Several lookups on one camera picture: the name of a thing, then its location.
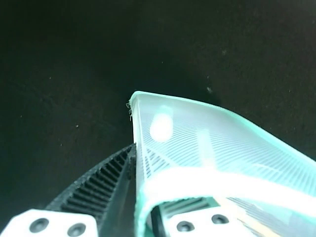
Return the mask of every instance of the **black plastic part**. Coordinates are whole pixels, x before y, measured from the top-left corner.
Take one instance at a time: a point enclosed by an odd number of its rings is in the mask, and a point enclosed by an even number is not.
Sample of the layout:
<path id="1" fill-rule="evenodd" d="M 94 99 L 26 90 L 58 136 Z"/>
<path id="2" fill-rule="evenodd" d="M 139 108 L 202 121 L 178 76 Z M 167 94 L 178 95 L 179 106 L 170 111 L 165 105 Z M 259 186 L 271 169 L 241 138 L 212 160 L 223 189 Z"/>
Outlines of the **black plastic part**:
<path id="1" fill-rule="evenodd" d="M 164 226 L 161 219 L 161 212 L 159 206 L 155 206 L 151 211 L 153 233 L 155 237 L 166 237 Z"/>
<path id="2" fill-rule="evenodd" d="M 78 178 L 46 210 L 92 215 L 98 225 L 99 237 L 114 236 L 135 158 L 135 144 L 111 155 Z"/>

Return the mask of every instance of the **white plastic part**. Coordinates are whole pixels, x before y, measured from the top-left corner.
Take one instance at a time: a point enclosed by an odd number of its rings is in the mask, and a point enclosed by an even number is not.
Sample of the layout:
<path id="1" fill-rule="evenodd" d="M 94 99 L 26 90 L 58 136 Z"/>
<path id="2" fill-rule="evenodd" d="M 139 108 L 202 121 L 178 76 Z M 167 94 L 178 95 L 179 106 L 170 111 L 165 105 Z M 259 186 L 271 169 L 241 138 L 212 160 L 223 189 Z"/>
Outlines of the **white plastic part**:
<path id="1" fill-rule="evenodd" d="M 216 216 L 225 217 L 228 222 L 215 224 L 212 219 Z M 190 223 L 192 230 L 179 231 L 178 225 L 181 223 Z M 254 237 L 229 210 L 225 210 L 222 207 L 177 214 L 166 220 L 164 224 L 165 229 L 169 230 L 169 233 L 167 233 L 168 237 Z"/>
<path id="2" fill-rule="evenodd" d="M 34 229 L 31 226 L 37 220 L 40 223 Z M 71 236 L 98 237 L 97 224 L 94 217 L 85 214 L 30 209 L 13 217 L 0 235 L 0 237 Z"/>

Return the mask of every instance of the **screw hole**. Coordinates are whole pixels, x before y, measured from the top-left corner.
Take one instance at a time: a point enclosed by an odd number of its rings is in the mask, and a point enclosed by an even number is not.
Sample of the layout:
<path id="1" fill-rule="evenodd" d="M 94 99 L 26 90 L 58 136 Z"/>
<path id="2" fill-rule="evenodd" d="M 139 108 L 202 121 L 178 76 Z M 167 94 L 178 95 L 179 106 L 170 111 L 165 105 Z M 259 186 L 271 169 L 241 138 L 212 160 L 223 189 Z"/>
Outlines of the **screw hole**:
<path id="1" fill-rule="evenodd" d="M 194 230 L 194 225 L 188 221 L 181 221 L 177 225 L 177 230 L 180 232 L 190 232 Z"/>
<path id="2" fill-rule="evenodd" d="M 212 222 L 214 224 L 227 224 L 229 223 L 229 220 L 226 216 L 218 214 L 218 215 L 212 216 Z"/>
<path id="3" fill-rule="evenodd" d="M 46 229 L 46 227 L 48 226 L 48 223 L 49 223 L 49 220 L 47 220 L 46 218 L 37 219 L 30 225 L 30 231 L 32 233 L 41 232 Z"/>
<path id="4" fill-rule="evenodd" d="M 81 236 L 84 232 L 85 232 L 85 224 L 77 223 L 68 229 L 67 234 L 70 237 L 78 237 L 78 236 Z"/>

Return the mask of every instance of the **dust speck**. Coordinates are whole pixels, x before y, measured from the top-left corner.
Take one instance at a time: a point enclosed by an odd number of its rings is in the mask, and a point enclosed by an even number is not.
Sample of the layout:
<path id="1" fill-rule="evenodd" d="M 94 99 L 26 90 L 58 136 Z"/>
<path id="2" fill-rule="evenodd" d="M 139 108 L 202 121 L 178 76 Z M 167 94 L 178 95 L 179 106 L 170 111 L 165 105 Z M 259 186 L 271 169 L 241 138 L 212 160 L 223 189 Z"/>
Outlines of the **dust speck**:
<path id="1" fill-rule="evenodd" d="M 207 90 L 207 92 L 208 92 L 209 94 L 213 93 L 212 88 L 211 88 L 211 87 L 209 87 L 209 86 L 206 88 L 206 90 Z"/>

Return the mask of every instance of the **black background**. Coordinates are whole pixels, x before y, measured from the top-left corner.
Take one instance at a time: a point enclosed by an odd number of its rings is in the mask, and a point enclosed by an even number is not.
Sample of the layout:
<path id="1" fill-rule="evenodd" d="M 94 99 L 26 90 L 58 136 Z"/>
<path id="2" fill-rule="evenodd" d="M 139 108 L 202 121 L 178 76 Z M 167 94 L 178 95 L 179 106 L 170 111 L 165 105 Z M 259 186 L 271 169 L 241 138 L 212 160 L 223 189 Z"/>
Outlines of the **black background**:
<path id="1" fill-rule="evenodd" d="M 315 86 L 314 0 L 0 0 L 0 230 L 132 143 L 135 90 L 228 108 L 316 158 Z"/>

